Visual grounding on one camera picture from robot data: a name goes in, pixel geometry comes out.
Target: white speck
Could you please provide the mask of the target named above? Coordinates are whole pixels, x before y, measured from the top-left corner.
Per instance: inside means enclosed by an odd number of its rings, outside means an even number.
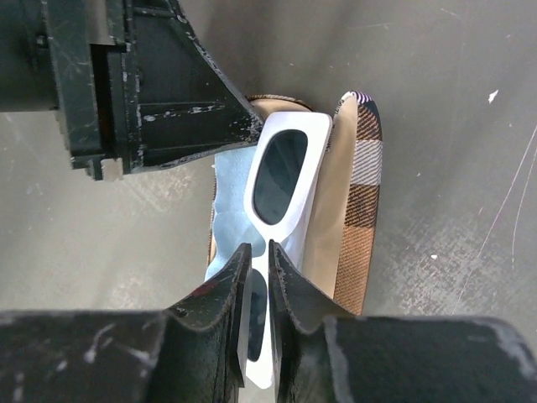
[[[61,363],[58,364],[58,366],[56,367],[56,372],[61,372],[63,371],[64,369],[67,368],[67,360],[64,359]]]
[[[490,95],[488,96],[488,103],[493,103],[494,98],[496,98],[496,96],[497,96],[497,94],[498,94],[498,91],[499,91],[499,90],[496,90],[495,92],[493,92],[492,94],[490,94]]]

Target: white sunglasses frame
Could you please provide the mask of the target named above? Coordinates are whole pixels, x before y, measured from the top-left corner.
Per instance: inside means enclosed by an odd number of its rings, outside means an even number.
[[[300,239],[293,242],[293,253],[289,254],[291,261],[298,267],[298,260],[301,258],[304,249],[305,233],[310,220],[317,178],[330,138],[331,128],[332,119],[329,115],[313,112],[272,113],[268,116],[263,126],[263,131],[259,137],[258,146],[253,156],[252,167],[248,174],[243,204],[248,219],[265,241],[266,247],[263,256],[254,258],[252,267],[261,273],[267,285],[269,283],[269,241],[272,239],[275,242],[283,243],[302,223],[302,232],[297,235],[297,238]],[[287,130],[299,130],[304,133],[307,136],[308,144],[299,178],[296,182],[296,187],[287,211],[278,223],[270,225],[256,213],[255,206],[253,205],[253,192],[258,179],[260,165],[268,146],[278,134]],[[267,389],[274,382],[269,301],[267,301],[267,310],[265,313],[261,353],[257,361],[248,360],[246,375],[261,389]]]

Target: light blue cloth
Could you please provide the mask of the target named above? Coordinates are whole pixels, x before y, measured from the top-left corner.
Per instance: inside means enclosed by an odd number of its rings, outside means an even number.
[[[241,243],[252,245],[253,257],[261,256],[265,250],[263,237],[242,206],[255,149],[233,149],[215,155],[217,186],[212,233],[216,240],[216,256],[207,268],[206,280],[224,267]]]

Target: scratch mark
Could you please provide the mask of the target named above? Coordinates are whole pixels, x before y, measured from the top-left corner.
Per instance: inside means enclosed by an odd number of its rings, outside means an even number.
[[[152,358],[151,354],[146,352],[146,351],[142,351],[142,350],[138,350],[136,348],[125,346],[125,345],[120,344],[120,343],[116,343],[116,345],[121,350],[125,351],[126,353],[131,354],[133,357],[135,357],[142,364],[146,364],[146,365],[148,365],[150,367],[154,367],[157,364],[156,359]]]
[[[450,129],[450,137],[447,143],[447,159],[446,159],[446,169],[447,172],[447,166],[450,163],[451,160],[451,144],[453,143],[453,135],[455,132],[455,122],[456,118],[459,114],[459,98],[461,97],[461,76],[462,76],[462,60],[464,58],[464,49],[466,48],[467,44],[464,42],[466,39],[466,30],[464,33],[464,38],[461,43],[461,50],[459,51],[459,66],[457,67],[456,72],[456,94],[455,94],[455,106],[453,108],[453,115],[451,116],[451,129]]]
[[[502,213],[503,208],[505,207],[505,203],[507,202],[507,200],[509,199],[509,196],[511,195],[511,191],[513,190],[513,187],[514,187],[514,183],[516,182],[517,178],[519,177],[520,169],[522,168],[522,164],[524,163],[524,161],[526,159],[526,155],[528,154],[529,147],[533,143],[536,133],[537,133],[537,126],[535,126],[534,132],[531,134],[531,138],[529,139],[528,145],[526,146],[526,150],[524,151],[524,155],[522,155],[522,159],[520,160],[519,167],[518,167],[517,171],[514,173],[513,180],[511,181],[511,186],[509,187],[509,189],[507,191],[507,194],[505,195],[505,197],[504,197],[504,199],[502,201],[502,205],[500,206],[498,212],[496,213],[496,217],[494,218],[493,224],[488,229],[487,236],[485,237],[485,240],[483,241],[483,244],[481,245],[481,248],[479,249],[479,252],[477,253],[476,259],[478,259],[481,256],[481,253],[482,253],[483,249],[485,248],[485,245],[487,244],[488,238],[490,237],[490,234],[493,231],[494,226],[496,225],[496,222],[498,221],[498,219],[500,217],[500,214]],[[455,306],[453,307],[453,311],[451,312],[452,315],[455,313],[455,310],[457,309],[459,303],[461,302],[462,295],[464,294],[464,291],[468,287],[468,281],[472,277],[474,269],[475,269],[475,266],[473,266],[472,269],[470,270],[470,273],[468,273],[467,280],[464,282],[464,285],[462,286],[462,289],[461,289],[461,293],[459,294],[459,298],[456,300]]]
[[[445,8],[441,8],[440,11],[442,11],[443,13],[446,13],[446,14],[450,14],[452,17],[455,17],[459,21],[462,21],[462,18],[461,18],[461,16],[459,14],[455,14],[452,11],[446,10]]]
[[[95,334],[95,336],[93,337],[93,343],[91,343],[90,349],[84,353],[84,361],[86,361],[89,364],[93,364],[95,362],[95,358],[97,356],[97,351],[96,351],[97,344],[99,343],[99,339],[104,333],[113,329],[115,326],[116,326],[115,323],[110,323],[109,325],[106,325]]]
[[[380,24],[369,24],[369,25],[361,25],[359,27],[353,27],[351,29],[367,29],[367,28],[379,28],[379,27],[383,27],[384,29],[386,30],[389,30],[389,26],[391,25],[392,23],[380,23]]]
[[[496,214],[496,217],[494,218],[493,225],[490,226],[490,228],[489,228],[489,230],[487,232],[487,236],[485,237],[485,240],[483,241],[481,249],[479,249],[479,253],[477,254],[477,257],[481,256],[481,253],[482,253],[483,249],[485,248],[485,245],[487,244],[488,238],[490,237],[490,234],[493,231],[494,226],[496,225],[496,222],[498,221],[503,208],[505,207],[505,203],[507,202],[507,199],[509,199],[509,196],[511,195],[511,191],[513,191],[514,183],[516,182],[517,178],[519,177],[520,169],[522,168],[522,164],[524,163],[524,161],[526,159],[526,155],[528,154],[529,147],[533,143],[536,133],[537,133],[537,126],[535,126],[535,130],[534,130],[533,134],[531,135],[531,138],[529,139],[528,146],[526,147],[526,150],[524,151],[524,155],[522,156],[522,159],[520,160],[519,167],[518,167],[517,171],[514,174],[513,180],[511,181],[511,186],[509,187],[509,190],[507,191],[507,195],[505,195],[505,197],[504,197],[504,199],[502,201],[502,205],[500,206],[500,208],[498,210],[498,213]]]
[[[513,242],[511,243],[511,265],[512,265],[513,270],[514,270],[514,243],[517,239],[517,227],[519,226],[520,210],[522,210],[522,205],[524,204],[524,198],[526,197],[526,190],[528,189],[529,178],[531,177],[531,173],[534,170],[535,158],[537,158],[537,146],[535,147],[534,158],[531,161],[531,166],[529,167],[528,177],[526,178],[524,190],[522,191],[522,197],[520,198],[520,204],[519,204],[519,210],[517,211],[517,217],[514,221]]]

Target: gray concrete floor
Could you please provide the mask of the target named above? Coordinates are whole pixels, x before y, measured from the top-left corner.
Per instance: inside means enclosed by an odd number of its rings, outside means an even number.
[[[537,3],[182,4],[243,92],[327,112],[350,89],[378,102],[385,155],[366,314],[492,315],[537,351]],[[178,300],[203,278],[211,175],[202,160],[93,183],[70,171],[52,115],[0,116],[0,308]],[[271,394],[250,388],[245,400]]]

